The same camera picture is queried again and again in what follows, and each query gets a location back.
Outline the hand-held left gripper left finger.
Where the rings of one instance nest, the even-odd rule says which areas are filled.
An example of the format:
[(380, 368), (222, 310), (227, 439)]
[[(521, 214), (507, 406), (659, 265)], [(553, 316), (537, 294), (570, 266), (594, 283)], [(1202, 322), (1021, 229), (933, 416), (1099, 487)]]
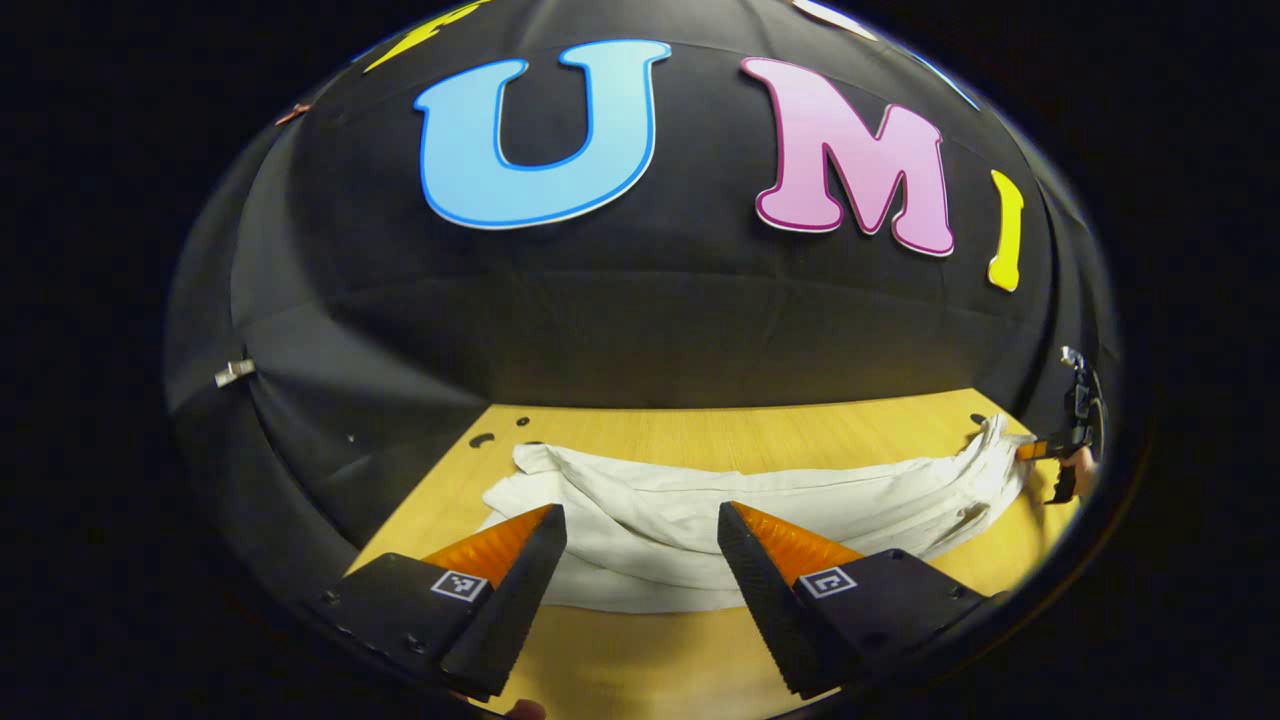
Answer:
[(545, 503), (425, 557), (388, 552), (320, 594), (320, 621), (397, 676), (502, 694), (567, 543)]

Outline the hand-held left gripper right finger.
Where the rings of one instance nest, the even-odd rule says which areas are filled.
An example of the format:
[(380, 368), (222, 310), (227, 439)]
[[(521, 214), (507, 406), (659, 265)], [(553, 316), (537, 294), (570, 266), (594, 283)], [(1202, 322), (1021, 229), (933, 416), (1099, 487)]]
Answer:
[(786, 687), (804, 700), (914, 664), (1006, 600), (905, 550), (859, 553), (737, 501), (719, 505), (717, 541)]

